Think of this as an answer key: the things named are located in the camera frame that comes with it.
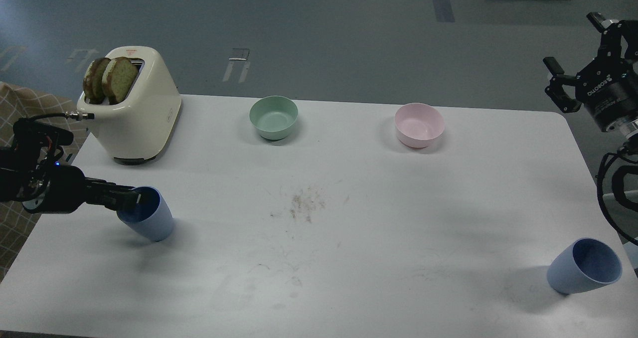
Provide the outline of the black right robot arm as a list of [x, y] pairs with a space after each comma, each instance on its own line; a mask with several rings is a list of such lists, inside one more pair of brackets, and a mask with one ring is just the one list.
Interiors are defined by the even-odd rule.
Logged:
[[609, 169], [617, 160], [625, 162], [611, 177], [614, 200], [631, 211], [637, 202], [625, 192], [625, 178], [637, 174], [637, 63], [638, 23], [636, 20], [605, 18], [599, 12], [587, 14], [588, 21], [600, 34], [596, 56], [576, 75], [565, 73], [558, 61], [543, 59], [550, 78], [545, 87], [549, 97], [562, 113], [574, 113], [581, 108], [592, 116], [601, 132], [619, 131], [624, 144], [615, 152], [604, 154], [596, 174], [596, 195], [605, 220], [633, 245], [637, 239], [628, 234], [612, 218], [604, 200], [604, 183]]

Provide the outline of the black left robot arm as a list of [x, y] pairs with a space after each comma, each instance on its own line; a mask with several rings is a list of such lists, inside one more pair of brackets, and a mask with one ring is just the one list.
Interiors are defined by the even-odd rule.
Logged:
[[132, 186], [86, 177], [62, 161], [73, 133], [45, 124], [46, 118], [82, 121], [93, 120], [94, 114], [62, 112], [16, 120], [13, 140], [1, 149], [1, 201], [20, 202], [29, 213], [72, 213], [85, 203], [113, 211], [135, 209], [142, 195]]

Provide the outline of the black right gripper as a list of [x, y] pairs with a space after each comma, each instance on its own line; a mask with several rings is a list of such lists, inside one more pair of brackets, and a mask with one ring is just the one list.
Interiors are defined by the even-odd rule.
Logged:
[[[600, 46], [592, 61], [576, 75], [567, 75], [556, 58], [543, 63], [551, 75], [545, 94], [562, 113], [579, 111], [582, 104], [600, 131], [637, 129], [637, 27], [625, 21], [589, 12], [588, 21], [600, 34]], [[576, 99], [564, 87], [576, 88]]]

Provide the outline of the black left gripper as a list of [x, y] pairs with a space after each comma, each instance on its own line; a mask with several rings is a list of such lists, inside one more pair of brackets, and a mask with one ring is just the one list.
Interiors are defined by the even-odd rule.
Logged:
[[75, 166], [54, 165], [48, 185], [39, 196], [23, 202], [23, 208], [35, 213], [72, 213], [84, 202], [112, 211], [132, 211], [141, 201], [133, 186], [116, 185], [103, 179], [87, 178]]

